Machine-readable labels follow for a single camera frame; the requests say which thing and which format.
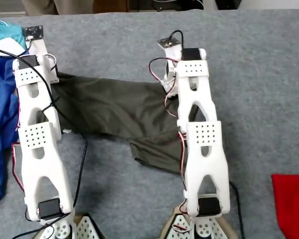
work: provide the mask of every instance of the gray carpet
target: gray carpet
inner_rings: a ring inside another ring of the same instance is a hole
[[[283,238],[270,176],[299,174],[299,10],[4,20],[43,24],[47,48],[56,55],[60,71],[125,81],[153,81],[148,62],[163,56],[156,40],[182,29],[185,47],[203,47],[208,54],[211,93],[223,122],[230,179],[241,194],[246,237]],[[82,146],[74,134],[65,134],[59,143],[72,192]],[[157,238],[181,200],[178,176],[139,165],[121,139],[89,137],[77,211],[90,212],[107,238]],[[226,218],[238,231],[233,192],[231,200]],[[38,226],[23,218],[24,209],[23,195],[9,172],[7,195],[0,202],[0,239]]]

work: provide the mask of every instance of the perforated plate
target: perforated plate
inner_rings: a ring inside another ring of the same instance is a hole
[[[54,234],[53,232],[53,228],[52,227],[48,227],[44,230],[44,232],[42,233],[42,235],[40,236],[40,239],[54,239],[52,234]]]
[[[214,218],[198,219],[196,222],[196,231],[202,238],[212,234],[214,239],[227,239],[226,234]]]
[[[48,79],[43,66],[36,66],[35,69],[45,79]],[[42,79],[38,76],[38,74],[36,74],[31,68],[16,70],[14,75],[15,75],[15,84],[17,87],[42,81]]]
[[[89,217],[83,217],[77,226],[76,239],[99,239]]]
[[[179,77],[209,77],[207,61],[179,61],[176,72]]]
[[[210,146],[221,140],[221,122],[205,121],[188,123],[188,136],[200,146]]]
[[[179,225],[186,229],[189,228],[189,224],[183,215],[176,216],[172,225]],[[189,232],[182,234],[182,233],[175,231],[173,229],[173,227],[171,227],[166,239],[190,239],[190,236],[189,236]]]
[[[19,128],[20,144],[30,149],[44,147],[52,140],[51,128],[52,124],[49,122]]]

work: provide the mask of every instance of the blue jacket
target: blue jacket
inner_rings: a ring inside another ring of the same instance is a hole
[[[18,99],[14,94],[15,80],[12,59],[0,58],[0,199],[4,195],[6,165],[3,150],[18,139],[15,131],[18,120]]]

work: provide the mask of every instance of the red cloth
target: red cloth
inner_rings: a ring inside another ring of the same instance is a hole
[[[287,239],[299,239],[299,175],[273,174],[277,220]]]

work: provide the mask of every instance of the white 3d-printed bracket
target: white 3d-printed bracket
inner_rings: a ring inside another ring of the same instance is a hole
[[[48,71],[49,63],[47,58],[40,56],[39,62],[42,65],[34,68],[46,80],[49,88],[51,73]],[[22,126],[35,124],[36,114],[51,104],[51,98],[43,80],[31,68],[18,69],[18,60],[13,61],[15,83],[18,89],[20,102],[19,120]],[[56,140],[61,139],[61,129],[57,111],[54,107],[49,107],[44,111],[45,116],[53,124]]]
[[[73,209],[68,177],[58,154],[52,123],[44,122],[22,126],[18,130],[22,150],[22,180],[25,203],[32,221],[39,220],[37,213],[39,181],[47,177],[59,193],[63,213]]]
[[[204,177],[209,175],[216,187],[221,209],[215,217],[220,216],[230,210],[228,166],[222,145],[221,122],[217,120],[211,99],[207,61],[179,61],[175,71],[179,100],[177,125],[181,132],[186,133],[188,145],[187,191],[184,192],[187,212],[192,220],[198,215],[198,191]],[[193,104],[201,109],[205,122],[189,122]],[[208,153],[203,155],[202,147],[205,146]]]

